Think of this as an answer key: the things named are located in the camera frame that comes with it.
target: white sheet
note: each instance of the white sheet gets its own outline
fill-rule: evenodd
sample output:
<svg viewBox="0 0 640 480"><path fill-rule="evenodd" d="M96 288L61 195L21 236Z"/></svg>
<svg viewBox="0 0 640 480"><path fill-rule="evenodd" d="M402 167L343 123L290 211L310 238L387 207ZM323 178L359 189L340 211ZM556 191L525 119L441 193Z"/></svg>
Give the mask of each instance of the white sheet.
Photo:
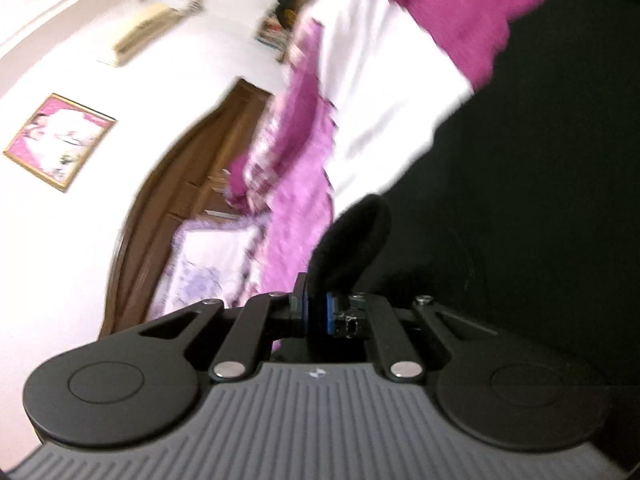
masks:
<svg viewBox="0 0 640 480"><path fill-rule="evenodd" d="M472 88L395 2L316 0L306 12L324 25L319 79L337 125L325 171L337 218L391 187Z"/></svg>

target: silver screw head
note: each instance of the silver screw head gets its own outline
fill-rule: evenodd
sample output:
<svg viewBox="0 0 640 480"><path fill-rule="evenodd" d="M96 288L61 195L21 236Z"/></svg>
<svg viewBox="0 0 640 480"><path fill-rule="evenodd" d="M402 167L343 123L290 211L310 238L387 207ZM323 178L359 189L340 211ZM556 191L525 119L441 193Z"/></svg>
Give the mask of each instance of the silver screw head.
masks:
<svg viewBox="0 0 640 480"><path fill-rule="evenodd" d="M422 306L430 305L431 303L433 303L433 296L427 296L426 294L416 296L415 303Z"/></svg>
<svg viewBox="0 0 640 480"><path fill-rule="evenodd" d="M242 363L238 361L222 361L213 367L213 373L223 379L233 379L241 376L246 371Z"/></svg>
<svg viewBox="0 0 640 480"><path fill-rule="evenodd" d="M414 361L398 361L391 365L390 370L400 379L411 379L422 373L422 367Z"/></svg>

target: bed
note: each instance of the bed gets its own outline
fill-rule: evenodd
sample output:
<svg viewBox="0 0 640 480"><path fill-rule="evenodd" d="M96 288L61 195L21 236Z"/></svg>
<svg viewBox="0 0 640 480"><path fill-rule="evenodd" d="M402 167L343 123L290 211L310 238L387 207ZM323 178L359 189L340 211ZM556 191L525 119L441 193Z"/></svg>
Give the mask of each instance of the bed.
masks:
<svg viewBox="0 0 640 480"><path fill-rule="evenodd" d="M188 130L151 172L122 229L100 337L142 322L180 224L232 214L222 197L226 165L249 145L270 94L239 79L220 106Z"/></svg>

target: person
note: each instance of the person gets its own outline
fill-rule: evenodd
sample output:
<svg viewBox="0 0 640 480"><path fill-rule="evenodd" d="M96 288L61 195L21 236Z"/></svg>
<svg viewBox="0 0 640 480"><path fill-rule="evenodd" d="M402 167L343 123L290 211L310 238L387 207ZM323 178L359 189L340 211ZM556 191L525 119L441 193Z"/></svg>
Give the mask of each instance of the person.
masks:
<svg viewBox="0 0 640 480"><path fill-rule="evenodd" d="M46 114L37 114L15 137L11 146L7 149L7 153L10 153L30 168L39 170L40 163L32 149L34 148L33 143L40 137L42 127L46 124L46 121Z"/></svg>
<svg viewBox="0 0 640 480"><path fill-rule="evenodd" d="M75 132L56 132L48 128L50 116L36 114L23 133L28 150L37 161L38 169L55 178L64 179L72 162L78 160L85 142L74 137Z"/></svg>

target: pink picture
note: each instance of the pink picture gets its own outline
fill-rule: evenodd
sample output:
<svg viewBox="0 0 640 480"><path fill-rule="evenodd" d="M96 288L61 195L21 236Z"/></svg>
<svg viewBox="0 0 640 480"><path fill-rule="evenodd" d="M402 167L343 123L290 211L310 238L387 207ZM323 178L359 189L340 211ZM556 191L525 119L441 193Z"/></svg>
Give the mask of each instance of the pink picture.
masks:
<svg viewBox="0 0 640 480"><path fill-rule="evenodd" d="M65 191L115 122L111 117L52 94L24 124L4 154Z"/></svg>

